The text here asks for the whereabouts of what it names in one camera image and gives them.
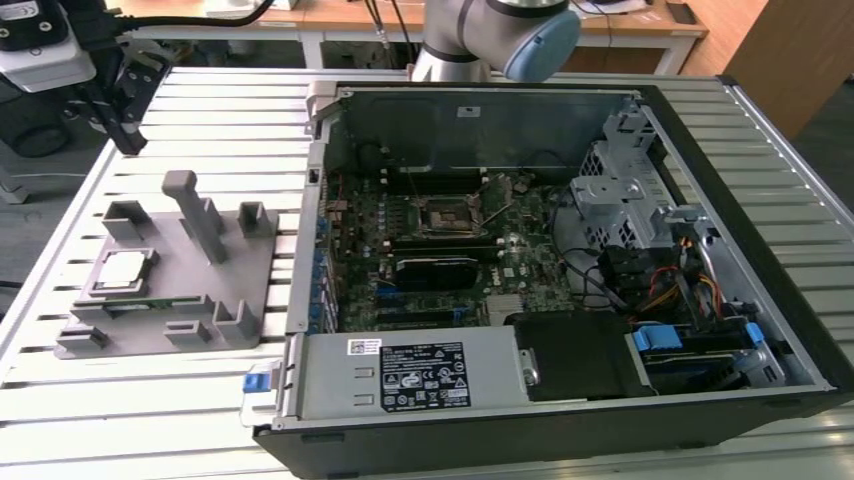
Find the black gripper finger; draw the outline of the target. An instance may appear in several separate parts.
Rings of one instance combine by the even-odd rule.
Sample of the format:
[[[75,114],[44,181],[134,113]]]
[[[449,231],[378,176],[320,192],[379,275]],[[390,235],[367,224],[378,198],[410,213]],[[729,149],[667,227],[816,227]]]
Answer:
[[[80,113],[90,126],[107,134],[124,155],[138,155],[147,145],[139,127],[130,122],[123,110],[120,96],[98,82],[78,85]]]
[[[130,50],[118,78],[119,110],[127,131],[139,127],[172,64],[160,54]]]

